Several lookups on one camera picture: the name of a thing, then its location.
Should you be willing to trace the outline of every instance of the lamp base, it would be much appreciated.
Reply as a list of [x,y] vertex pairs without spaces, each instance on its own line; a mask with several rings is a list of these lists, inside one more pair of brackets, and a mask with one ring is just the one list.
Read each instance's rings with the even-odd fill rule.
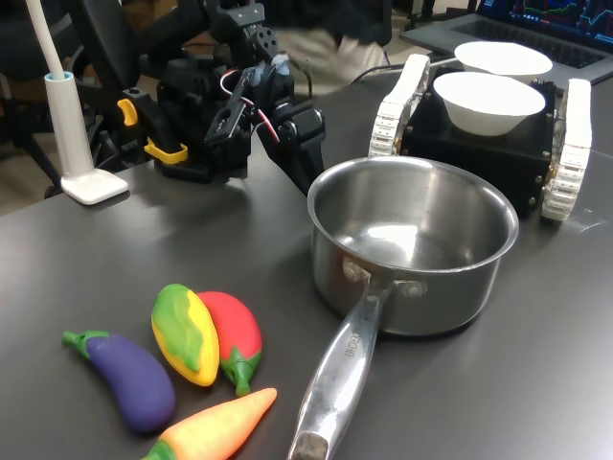
[[76,201],[92,205],[127,191],[127,182],[115,174],[92,170],[79,175],[61,178],[61,188]]

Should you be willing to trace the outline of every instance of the stainless steel saucepan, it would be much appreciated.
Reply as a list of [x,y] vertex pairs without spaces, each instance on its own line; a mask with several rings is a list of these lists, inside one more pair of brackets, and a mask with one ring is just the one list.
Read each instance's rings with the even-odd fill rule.
[[379,329],[442,334],[476,317],[517,214],[485,180],[389,156],[340,164],[308,192],[315,286],[347,315],[310,382],[288,460],[330,460],[362,391]]

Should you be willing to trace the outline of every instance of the red pepper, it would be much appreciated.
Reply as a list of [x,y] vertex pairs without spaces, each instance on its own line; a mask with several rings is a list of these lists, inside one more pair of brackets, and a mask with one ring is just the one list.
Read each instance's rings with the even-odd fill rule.
[[249,380],[261,357],[261,332],[251,311],[236,297],[223,292],[200,292],[211,314],[219,340],[219,363],[237,386],[237,396],[248,395]]

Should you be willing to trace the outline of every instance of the purple eggplant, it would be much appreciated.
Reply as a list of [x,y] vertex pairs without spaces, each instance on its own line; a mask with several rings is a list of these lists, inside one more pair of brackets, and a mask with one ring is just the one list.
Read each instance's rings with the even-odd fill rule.
[[109,384],[128,426],[136,432],[158,431],[170,421],[176,398],[169,375],[149,352],[104,331],[62,335],[98,369]]

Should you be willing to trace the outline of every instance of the gray table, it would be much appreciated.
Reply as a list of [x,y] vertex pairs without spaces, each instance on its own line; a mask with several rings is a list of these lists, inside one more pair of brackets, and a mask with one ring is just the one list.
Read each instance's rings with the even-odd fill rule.
[[[393,77],[323,99],[327,165],[364,155]],[[613,140],[613,80],[594,92],[595,147]],[[155,353],[149,315],[169,283],[234,293],[265,351],[253,385],[279,398],[237,460],[284,460],[308,380],[339,318],[309,278],[305,199],[254,141],[224,187],[125,172],[130,196],[91,209],[60,196],[0,218],[0,457],[134,460],[110,393],[62,331],[103,329]],[[561,229],[522,223],[488,308],[462,334],[383,337],[338,460],[608,459],[613,451],[613,161],[590,160]],[[170,371],[177,422],[232,398]]]

